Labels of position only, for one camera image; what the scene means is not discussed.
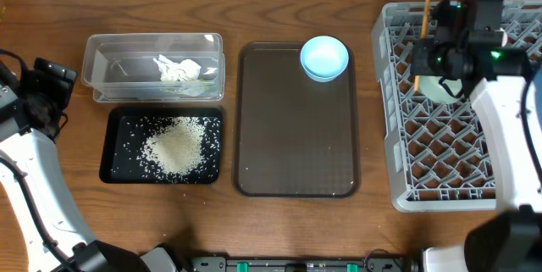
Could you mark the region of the mint green bowl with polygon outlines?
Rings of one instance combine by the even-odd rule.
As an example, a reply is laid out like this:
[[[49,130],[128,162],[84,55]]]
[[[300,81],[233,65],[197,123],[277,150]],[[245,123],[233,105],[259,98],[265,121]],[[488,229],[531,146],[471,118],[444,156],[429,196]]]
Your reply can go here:
[[[434,103],[451,104],[457,102],[462,96],[456,95],[462,89],[460,80],[443,79],[440,76],[420,76],[419,91]]]

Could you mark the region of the wooden chopstick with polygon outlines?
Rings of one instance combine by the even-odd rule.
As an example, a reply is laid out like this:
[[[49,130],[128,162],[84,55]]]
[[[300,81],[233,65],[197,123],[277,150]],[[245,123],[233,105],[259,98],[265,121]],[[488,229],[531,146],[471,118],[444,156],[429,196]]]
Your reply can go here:
[[[423,8],[423,23],[421,27],[421,38],[425,39],[428,34],[428,25],[429,25],[429,10],[431,8],[431,0],[425,0],[424,1],[424,8]]]

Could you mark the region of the yellow green snack wrapper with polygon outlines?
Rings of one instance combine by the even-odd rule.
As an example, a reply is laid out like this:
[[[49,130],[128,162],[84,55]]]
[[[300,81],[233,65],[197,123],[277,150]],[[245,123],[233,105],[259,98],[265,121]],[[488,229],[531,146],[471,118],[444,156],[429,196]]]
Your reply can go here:
[[[211,84],[208,84],[204,80],[191,80],[191,81],[174,81],[167,83],[162,88],[163,92],[170,92],[175,95],[187,96],[187,97],[200,97],[206,91],[211,89]]]

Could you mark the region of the white napkin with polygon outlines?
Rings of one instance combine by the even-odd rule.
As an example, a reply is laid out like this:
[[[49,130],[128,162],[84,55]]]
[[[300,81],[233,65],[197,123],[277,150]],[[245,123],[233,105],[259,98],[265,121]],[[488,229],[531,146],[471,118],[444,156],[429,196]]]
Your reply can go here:
[[[161,73],[160,81],[194,81],[198,79],[201,66],[191,59],[176,63],[162,54],[153,59]]]

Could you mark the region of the pile of white rice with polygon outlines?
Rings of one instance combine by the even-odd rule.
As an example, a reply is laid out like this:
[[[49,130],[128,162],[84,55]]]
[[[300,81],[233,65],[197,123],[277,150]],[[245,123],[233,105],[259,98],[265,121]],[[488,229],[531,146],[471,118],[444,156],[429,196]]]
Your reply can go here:
[[[212,116],[125,116],[112,177],[137,183],[210,184],[218,178],[221,124]]]

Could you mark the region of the white pink cup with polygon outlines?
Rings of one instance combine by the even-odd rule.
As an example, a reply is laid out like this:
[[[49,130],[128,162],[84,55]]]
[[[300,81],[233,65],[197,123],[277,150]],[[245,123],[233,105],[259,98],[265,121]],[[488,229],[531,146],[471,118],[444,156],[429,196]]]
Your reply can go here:
[[[499,31],[502,33],[501,46],[505,47],[508,42],[508,35],[503,28],[500,28]]]

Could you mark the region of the dark blue plate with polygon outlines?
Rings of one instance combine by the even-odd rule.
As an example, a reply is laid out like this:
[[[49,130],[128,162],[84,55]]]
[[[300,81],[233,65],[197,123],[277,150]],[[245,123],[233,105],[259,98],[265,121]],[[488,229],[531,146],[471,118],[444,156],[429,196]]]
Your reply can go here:
[[[542,90],[537,89],[534,94],[536,114],[539,121],[539,127],[542,128]]]

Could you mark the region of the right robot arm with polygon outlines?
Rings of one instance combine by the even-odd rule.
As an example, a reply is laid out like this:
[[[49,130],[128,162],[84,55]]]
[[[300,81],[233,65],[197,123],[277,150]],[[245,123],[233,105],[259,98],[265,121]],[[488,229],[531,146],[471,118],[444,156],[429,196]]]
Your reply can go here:
[[[506,44],[503,0],[442,0],[427,5],[413,48],[417,77],[459,80],[478,116],[495,176],[499,213],[454,247],[423,252],[424,271],[541,269],[541,66]]]

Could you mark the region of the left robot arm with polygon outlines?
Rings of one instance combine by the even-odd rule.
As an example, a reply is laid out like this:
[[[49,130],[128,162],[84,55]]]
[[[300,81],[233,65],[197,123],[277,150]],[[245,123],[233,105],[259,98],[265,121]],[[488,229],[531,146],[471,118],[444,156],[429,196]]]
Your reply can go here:
[[[138,255],[99,241],[64,180],[56,141],[77,79],[44,58],[32,67],[17,54],[15,74],[1,67],[1,184],[26,244],[31,271],[179,271],[164,246]]]

